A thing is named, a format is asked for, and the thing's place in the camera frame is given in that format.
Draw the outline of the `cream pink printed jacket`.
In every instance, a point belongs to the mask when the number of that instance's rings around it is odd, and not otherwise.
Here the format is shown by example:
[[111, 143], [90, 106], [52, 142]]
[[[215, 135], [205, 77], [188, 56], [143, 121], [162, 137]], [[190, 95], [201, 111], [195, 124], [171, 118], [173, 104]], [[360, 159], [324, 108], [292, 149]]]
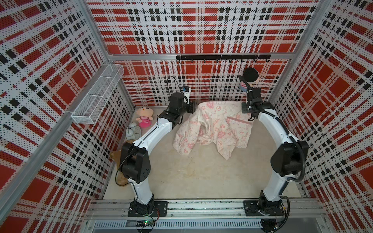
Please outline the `cream pink printed jacket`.
[[218, 153], [231, 158], [235, 148], [246, 148], [253, 122], [241, 110], [241, 102], [204, 102], [178, 129], [173, 141], [180, 155], [189, 155], [196, 144], [214, 143]]

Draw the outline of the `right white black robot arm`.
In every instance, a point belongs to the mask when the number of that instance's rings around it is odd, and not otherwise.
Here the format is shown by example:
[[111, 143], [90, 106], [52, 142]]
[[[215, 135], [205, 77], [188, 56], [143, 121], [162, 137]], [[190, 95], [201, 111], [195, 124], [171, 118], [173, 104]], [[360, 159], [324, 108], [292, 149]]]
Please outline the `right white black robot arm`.
[[272, 174], [267, 186], [260, 192], [258, 212], [268, 216], [282, 206], [283, 192], [289, 182], [299, 182], [306, 172], [309, 145], [292, 134], [278, 116], [275, 107], [261, 98], [261, 89], [247, 87], [247, 101], [242, 112], [258, 119], [270, 133], [277, 149], [271, 157]]

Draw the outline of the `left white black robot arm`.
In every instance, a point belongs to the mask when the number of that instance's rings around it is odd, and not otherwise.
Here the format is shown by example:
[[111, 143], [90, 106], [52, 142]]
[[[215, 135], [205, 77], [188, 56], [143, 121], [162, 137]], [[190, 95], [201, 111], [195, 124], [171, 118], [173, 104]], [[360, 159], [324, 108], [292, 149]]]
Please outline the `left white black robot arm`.
[[132, 186], [135, 197], [130, 203], [128, 216], [151, 216], [167, 213], [160, 212], [167, 207], [167, 202], [157, 205], [150, 189], [148, 176], [151, 171], [150, 155], [161, 139], [171, 132], [176, 125], [182, 123], [185, 113], [194, 113], [196, 105], [190, 100], [191, 90], [186, 86], [181, 92], [170, 96], [170, 103], [156, 118], [156, 123], [145, 135], [133, 143], [124, 143], [118, 171], [121, 172]]

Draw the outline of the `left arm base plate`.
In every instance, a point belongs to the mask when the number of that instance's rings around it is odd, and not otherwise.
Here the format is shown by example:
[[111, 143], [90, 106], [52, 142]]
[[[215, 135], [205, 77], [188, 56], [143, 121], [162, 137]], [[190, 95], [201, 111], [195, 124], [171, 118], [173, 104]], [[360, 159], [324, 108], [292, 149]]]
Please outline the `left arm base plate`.
[[128, 217], [141, 217], [141, 216], [152, 216], [152, 217], [165, 217], [168, 211], [167, 201], [154, 201], [151, 200], [147, 205], [140, 204], [137, 201], [130, 203]]

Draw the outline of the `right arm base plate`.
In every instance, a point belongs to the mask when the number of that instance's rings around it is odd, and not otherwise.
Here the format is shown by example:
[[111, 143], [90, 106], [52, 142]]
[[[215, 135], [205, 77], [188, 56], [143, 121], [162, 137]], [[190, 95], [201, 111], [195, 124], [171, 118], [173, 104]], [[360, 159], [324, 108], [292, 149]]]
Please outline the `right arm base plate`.
[[262, 200], [244, 201], [246, 216], [284, 216], [282, 201], [267, 202]]

